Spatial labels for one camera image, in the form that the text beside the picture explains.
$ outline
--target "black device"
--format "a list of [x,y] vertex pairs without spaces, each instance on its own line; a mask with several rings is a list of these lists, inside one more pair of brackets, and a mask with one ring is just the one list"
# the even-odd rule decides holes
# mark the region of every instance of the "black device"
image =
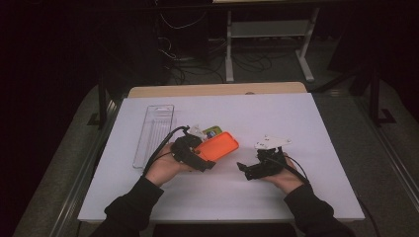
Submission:
[[272,149],[258,149],[259,164],[246,166],[237,162],[238,169],[244,172],[247,180],[257,180],[267,176],[279,174],[283,169],[287,169],[295,174],[303,183],[309,184],[307,177],[304,177],[296,169],[287,164],[286,156],[284,155],[281,146]]
[[173,131],[171,131],[160,143],[160,145],[157,147],[157,149],[154,151],[154,153],[151,155],[150,159],[148,160],[143,175],[147,174],[148,170],[151,167],[151,164],[158,159],[157,154],[160,152],[160,150],[163,148],[165,144],[169,141],[169,139],[173,136],[173,134],[178,130],[183,130],[184,136],[178,137],[175,142],[173,143],[170,151],[172,152],[173,158],[179,162],[183,162],[192,168],[196,170],[200,170],[203,172],[206,169],[211,169],[215,162],[213,161],[206,161],[202,159],[200,156],[198,156],[194,152],[194,148],[199,146],[202,141],[194,136],[188,133],[188,130],[190,129],[188,126],[179,126]]

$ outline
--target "black sleeve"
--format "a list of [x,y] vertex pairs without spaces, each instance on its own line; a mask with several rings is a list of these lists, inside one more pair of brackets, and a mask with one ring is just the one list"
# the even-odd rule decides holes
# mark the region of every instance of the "black sleeve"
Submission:
[[162,190],[141,177],[129,193],[106,207],[105,221],[91,236],[138,236],[147,227],[151,209],[162,195]]
[[311,186],[300,186],[285,198],[295,218],[298,229],[306,237],[354,237],[355,234],[346,225],[333,217],[333,208],[319,199]]

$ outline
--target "person's left hand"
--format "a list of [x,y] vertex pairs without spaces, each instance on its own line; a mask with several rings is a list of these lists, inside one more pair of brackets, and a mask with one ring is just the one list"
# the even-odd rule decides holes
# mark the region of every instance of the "person's left hand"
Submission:
[[170,147],[173,143],[169,143],[161,149],[157,154],[157,158],[150,169],[148,170],[145,178],[157,187],[161,187],[164,183],[173,179],[177,174],[183,171],[194,171],[195,169],[180,163],[173,158],[170,152]]

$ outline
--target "person's right hand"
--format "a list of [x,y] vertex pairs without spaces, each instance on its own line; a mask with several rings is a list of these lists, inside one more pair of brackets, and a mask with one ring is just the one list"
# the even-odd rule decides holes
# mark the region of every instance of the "person's right hand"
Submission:
[[[286,156],[287,164],[295,169],[295,165],[288,158],[288,154],[284,152],[284,155]],[[304,184],[296,175],[287,169],[283,169],[279,174],[264,177],[261,180],[271,182],[286,193],[286,195]]]

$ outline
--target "table leg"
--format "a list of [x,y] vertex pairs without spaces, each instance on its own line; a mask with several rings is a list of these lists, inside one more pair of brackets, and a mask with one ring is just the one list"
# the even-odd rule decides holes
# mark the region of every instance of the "table leg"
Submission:
[[295,51],[296,57],[298,58],[299,65],[301,66],[301,69],[302,69],[302,73],[304,73],[305,80],[307,82],[314,81],[314,77],[311,73],[310,68],[308,67],[307,61],[305,60],[305,53],[307,52],[308,44],[310,43],[311,35],[313,34],[318,11],[319,11],[319,8],[315,8],[313,10],[310,21],[307,25],[307,30],[305,31],[304,43],[302,44],[300,49],[297,49]]
[[227,83],[234,82],[233,63],[231,61],[231,11],[227,16],[227,56],[225,57],[225,81]]

